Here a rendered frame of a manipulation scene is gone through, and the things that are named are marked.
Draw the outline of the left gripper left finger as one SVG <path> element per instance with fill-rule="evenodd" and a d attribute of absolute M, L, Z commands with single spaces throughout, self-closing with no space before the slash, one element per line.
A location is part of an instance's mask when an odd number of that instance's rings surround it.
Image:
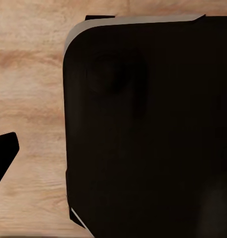
<path fill-rule="evenodd" d="M 15 132 L 0 135 L 0 181 L 19 151 Z"/>

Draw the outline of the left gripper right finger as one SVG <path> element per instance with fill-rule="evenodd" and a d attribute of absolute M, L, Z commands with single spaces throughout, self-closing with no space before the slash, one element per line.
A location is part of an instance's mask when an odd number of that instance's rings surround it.
<path fill-rule="evenodd" d="M 217 149 L 221 156 L 224 158 L 225 162 L 227 163 L 227 132 L 221 133 Z"/>

